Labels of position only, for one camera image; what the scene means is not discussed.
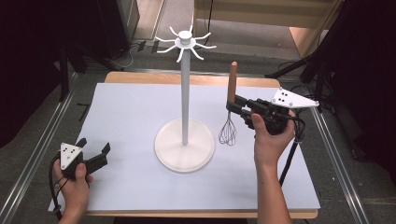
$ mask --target black wire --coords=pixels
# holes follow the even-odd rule
[[[282,186],[283,182],[285,181],[285,177],[286,177],[286,174],[288,173],[288,170],[290,168],[291,161],[293,159],[294,152],[296,151],[297,145],[298,145],[298,143],[294,142],[293,145],[291,146],[288,159],[286,160],[286,164],[285,164],[285,167],[283,168],[282,175],[279,178],[280,186]]]
[[[286,64],[286,63],[297,63],[297,61],[289,61],[289,62],[280,63],[280,64],[277,66],[277,71],[280,70],[280,66],[282,66],[283,64]]]
[[[280,117],[282,119],[291,119],[294,122],[294,130],[295,130],[295,137],[294,137],[294,142],[293,145],[291,146],[289,156],[286,160],[285,167],[283,168],[282,175],[279,178],[279,183],[280,186],[283,185],[283,182],[285,180],[286,174],[289,171],[291,161],[294,156],[294,152],[297,148],[297,145],[303,140],[304,138],[304,129],[305,129],[305,122],[297,117],[292,117],[290,115],[282,115],[282,114],[276,114],[277,117]]]
[[[50,164],[49,164],[49,189],[50,189],[50,194],[52,196],[54,208],[53,211],[55,212],[56,217],[58,220],[61,220],[62,218],[62,213],[61,213],[61,206],[58,203],[57,199],[57,194],[55,194],[55,189],[53,185],[53,178],[52,178],[52,169],[53,169],[53,164],[55,163],[56,160],[61,158],[61,152],[58,152],[54,158],[52,158]]]
[[[56,195],[55,195],[56,198],[58,198],[59,193],[61,192],[62,188],[64,187],[64,185],[67,184],[68,181],[69,181],[69,178],[66,178],[66,181],[64,181],[64,184],[62,184],[62,185],[59,187],[58,192],[56,192]]]
[[[210,33],[210,21],[212,20],[212,8],[213,8],[213,0],[212,0],[212,2],[210,3],[209,19],[207,20],[207,32],[208,32],[208,33]],[[205,41],[205,43],[204,43],[204,46],[206,45],[207,41],[209,40],[209,37],[210,37],[210,36],[208,36],[208,37],[206,38],[206,41]]]

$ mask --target wooden handle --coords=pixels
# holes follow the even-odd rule
[[[237,62],[231,63],[230,68],[230,76],[228,77],[228,94],[227,101],[234,103],[235,102],[235,92],[236,92],[236,66]]]

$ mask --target hand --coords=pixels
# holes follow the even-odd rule
[[[84,216],[90,197],[89,183],[93,181],[91,175],[86,177],[87,168],[84,163],[77,166],[76,180],[67,180],[61,170],[61,162],[57,160],[53,164],[53,170],[59,180],[59,186],[66,202],[63,217],[60,223],[78,223]]]
[[[281,134],[271,135],[268,133],[264,120],[258,114],[251,115],[254,130],[256,131],[254,143],[254,161],[256,166],[277,167],[277,161],[294,137],[294,122],[288,121],[288,126]]]

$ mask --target metal rail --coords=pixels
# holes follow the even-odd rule
[[[320,135],[322,136],[324,145],[327,149],[327,152],[329,153],[332,166],[340,181],[341,188],[345,194],[346,201],[349,204],[352,216],[354,217],[356,223],[370,223],[364,211],[358,192],[355,190],[347,169],[344,166],[340,154],[338,153],[337,146],[332,139],[332,135],[330,134],[323,114],[319,113],[316,108],[311,108],[311,112],[314,116],[315,122],[318,125]]]
[[[56,106],[56,109],[52,117],[50,118],[46,129],[41,134],[37,145],[35,145],[35,150],[30,156],[29,161],[23,168],[23,171],[21,172],[17,182],[8,194],[6,203],[4,204],[0,212],[0,223],[8,224],[14,217],[15,212],[17,211],[25,192],[29,188],[30,182],[35,175],[35,171],[37,170],[40,162],[42,161],[44,155],[47,152],[47,148],[50,144],[50,141],[52,140],[52,137],[55,134],[59,123],[64,117],[64,113],[67,110],[67,107],[69,107],[70,101],[73,98],[73,94],[75,91],[74,87],[77,81],[78,74],[74,73],[70,80],[70,92],[66,95],[64,101]]]

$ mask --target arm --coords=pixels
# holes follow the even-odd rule
[[[282,188],[277,179],[277,162],[294,137],[294,123],[289,120],[285,132],[271,135],[262,117],[252,116],[256,131],[254,161],[257,171],[258,223],[291,223]]]
[[[66,202],[63,217],[59,223],[79,223],[88,207],[90,197],[88,183],[91,183],[93,179],[90,175],[87,178],[85,177],[87,168],[84,163],[77,166],[76,180],[67,180],[64,178],[59,160],[53,164],[53,169],[59,180],[59,185],[64,185],[62,187],[62,195]]]

